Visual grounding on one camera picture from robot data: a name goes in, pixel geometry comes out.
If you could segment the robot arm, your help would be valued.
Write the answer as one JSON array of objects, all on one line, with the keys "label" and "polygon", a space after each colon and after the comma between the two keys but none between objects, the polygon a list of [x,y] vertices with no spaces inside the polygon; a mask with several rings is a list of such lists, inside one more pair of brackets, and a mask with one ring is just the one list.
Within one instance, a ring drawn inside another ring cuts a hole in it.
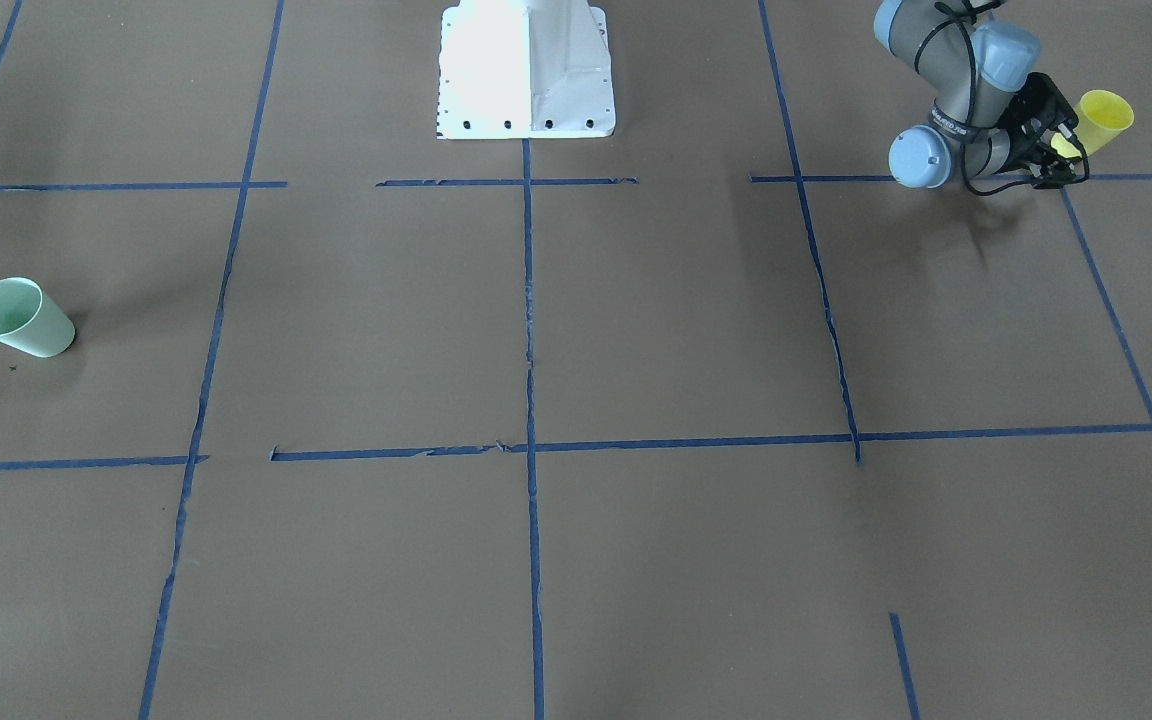
[{"label": "robot arm", "polygon": [[991,18],[1001,1],[882,1],[873,35],[934,90],[925,122],[890,143],[890,176],[915,190],[954,179],[978,197],[1091,179],[1079,118],[1047,74],[1041,41]]}]

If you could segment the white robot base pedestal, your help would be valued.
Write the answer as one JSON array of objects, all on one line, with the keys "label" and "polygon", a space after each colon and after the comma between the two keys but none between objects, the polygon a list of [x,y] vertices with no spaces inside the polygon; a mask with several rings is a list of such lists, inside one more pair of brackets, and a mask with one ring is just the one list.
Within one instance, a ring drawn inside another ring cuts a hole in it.
[{"label": "white robot base pedestal", "polygon": [[440,18],[435,137],[605,138],[616,129],[605,12],[588,1],[460,1]]}]

